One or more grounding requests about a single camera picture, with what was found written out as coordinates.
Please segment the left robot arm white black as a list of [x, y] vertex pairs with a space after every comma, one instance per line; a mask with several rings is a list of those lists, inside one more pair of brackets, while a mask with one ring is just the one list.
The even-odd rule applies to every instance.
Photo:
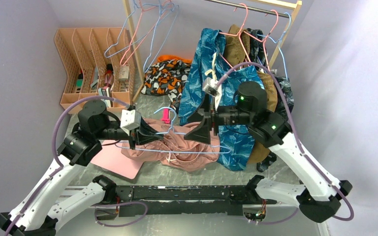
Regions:
[[116, 184], [97, 176], [84, 190], [58, 203], [72, 179], [102, 150], [101, 141], [128, 141], [130, 148], [163, 139], [135, 110], [124, 104], [119, 118], [107, 110], [107, 96], [90, 96], [69, 106], [83, 105], [78, 127], [52, 146], [53, 161], [31, 192], [11, 211], [0, 213], [0, 229], [11, 236], [54, 236], [72, 218], [95, 204], [111, 204]]

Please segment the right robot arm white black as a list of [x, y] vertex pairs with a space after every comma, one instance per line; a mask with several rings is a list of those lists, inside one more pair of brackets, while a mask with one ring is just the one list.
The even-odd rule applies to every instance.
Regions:
[[280, 114], [267, 109], [266, 91], [257, 82], [241, 83], [235, 94], [235, 105], [220, 107], [211, 105], [209, 96], [205, 96], [197, 110], [200, 124], [184, 139], [210, 144], [220, 126], [245, 125], [257, 142], [275, 153], [301, 180], [301, 184], [293, 185], [256, 175], [246, 186], [247, 200], [253, 204], [261, 200], [289, 204], [317, 223], [334, 217], [352, 184], [337, 179], [317, 163], [296, 139], [293, 127]]

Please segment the pink shorts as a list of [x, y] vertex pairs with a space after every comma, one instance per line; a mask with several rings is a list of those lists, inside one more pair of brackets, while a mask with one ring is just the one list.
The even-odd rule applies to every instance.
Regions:
[[130, 149], [128, 143], [116, 145], [121, 153], [132, 160], [142, 162], [159, 161], [162, 165], [182, 169], [187, 172], [204, 169], [212, 162], [217, 162], [221, 152], [228, 149], [221, 147], [218, 136], [211, 136], [211, 143], [204, 144], [184, 139], [184, 135], [192, 131], [198, 122], [184, 126], [174, 125], [173, 130], [163, 135], [163, 140], [154, 141]]

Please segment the light blue wire hanger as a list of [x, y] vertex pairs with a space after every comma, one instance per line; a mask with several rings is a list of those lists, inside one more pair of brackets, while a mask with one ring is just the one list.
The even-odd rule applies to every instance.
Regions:
[[119, 142], [117, 147], [131, 150], [133, 152], [145, 151], [150, 153], [169, 153], [169, 154], [179, 154], [179, 155], [220, 155], [230, 153], [230, 148], [223, 146], [217, 135], [214, 135], [211, 131], [211, 144], [203, 144], [194, 141], [188, 141], [184, 139], [184, 135], [193, 130], [201, 122], [193, 122], [186, 124], [184, 126], [175, 126], [173, 121], [177, 117], [177, 113], [174, 109], [170, 107], [161, 107], [155, 113], [160, 112], [162, 109], [168, 108], [169, 112], [173, 113], [173, 118], [170, 124], [166, 124], [163, 121], [156, 119], [145, 119], [145, 122], [149, 124], [155, 130], [159, 130], [158, 134], [163, 134], [164, 138], [161, 141], [155, 141], [142, 146], [136, 146], [131, 148], [129, 144], [125, 141]]

